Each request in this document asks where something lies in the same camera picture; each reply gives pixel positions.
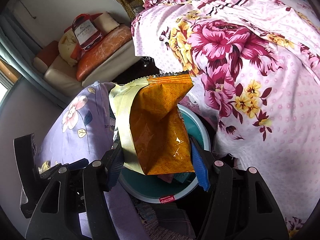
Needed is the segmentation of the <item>yellow wrapper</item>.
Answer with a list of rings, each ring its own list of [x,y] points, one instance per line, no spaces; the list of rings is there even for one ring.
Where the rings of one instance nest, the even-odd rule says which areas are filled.
[[[58,163],[57,161],[52,164],[50,160],[47,160],[44,163],[42,163],[40,167],[38,167],[38,172],[39,172],[39,175],[42,175],[42,174],[45,174],[46,172],[47,173],[54,172],[59,167],[60,167],[60,163]]]

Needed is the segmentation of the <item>orange yellow snack bag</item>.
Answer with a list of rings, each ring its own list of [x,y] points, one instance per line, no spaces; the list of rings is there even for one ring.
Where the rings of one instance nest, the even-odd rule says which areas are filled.
[[[191,146],[178,103],[193,87],[189,74],[169,74],[115,85],[109,101],[124,166],[142,175],[193,172]]]

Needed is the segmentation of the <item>grey window curtain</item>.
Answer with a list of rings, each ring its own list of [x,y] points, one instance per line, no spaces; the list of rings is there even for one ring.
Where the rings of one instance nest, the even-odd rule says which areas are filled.
[[[33,59],[41,49],[12,12],[5,8],[1,12],[1,59],[17,70],[51,102],[65,108],[71,99],[49,85],[43,79],[44,75],[33,67]]]

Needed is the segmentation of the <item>orange sofa cushion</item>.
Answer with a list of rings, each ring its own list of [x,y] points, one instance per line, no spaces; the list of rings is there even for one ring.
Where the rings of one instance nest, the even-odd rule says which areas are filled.
[[[121,24],[109,32],[95,47],[84,53],[76,68],[76,79],[82,82],[93,70],[132,40],[131,29]]]

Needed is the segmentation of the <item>yellow plush pillow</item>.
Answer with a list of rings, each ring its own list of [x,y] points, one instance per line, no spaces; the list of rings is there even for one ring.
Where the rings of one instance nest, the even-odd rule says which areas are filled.
[[[66,31],[58,43],[60,56],[71,67],[75,66],[81,56],[81,48],[72,29]]]

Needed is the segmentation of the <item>teal trash bin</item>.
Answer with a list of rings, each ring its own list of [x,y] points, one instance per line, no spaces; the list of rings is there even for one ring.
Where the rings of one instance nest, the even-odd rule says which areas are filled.
[[[203,122],[187,107],[182,105],[178,107],[188,135],[194,137],[204,150],[210,151],[210,137]],[[119,182],[131,196],[153,204],[178,200],[191,193],[198,185],[195,173],[176,174],[169,183],[157,176],[145,176],[128,168],[122,169]]]

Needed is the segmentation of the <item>cream leather sofa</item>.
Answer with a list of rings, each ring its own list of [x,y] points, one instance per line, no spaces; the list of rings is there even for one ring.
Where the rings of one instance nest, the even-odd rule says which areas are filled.
[[[78,15],[59,41],[34,57],[33,67],[50,86],[73,97],[95,81],[114,80],[138,61],[131,28],[102,12]]]

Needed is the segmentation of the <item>beige small cushion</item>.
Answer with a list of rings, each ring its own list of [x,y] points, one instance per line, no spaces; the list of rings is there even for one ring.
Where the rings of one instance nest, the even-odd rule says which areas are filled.
[[[92,19],[103,36],[119,26],[119,23],[108,12],[94,14],[92,15]]]

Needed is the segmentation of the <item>pink floral quilt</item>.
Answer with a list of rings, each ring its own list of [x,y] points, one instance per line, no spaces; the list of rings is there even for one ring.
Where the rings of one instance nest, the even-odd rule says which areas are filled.
[[[290,239],[319,239],[319,19],[304,0],[145,0],[135,54],[186,71],[217,155],[255,167]]]

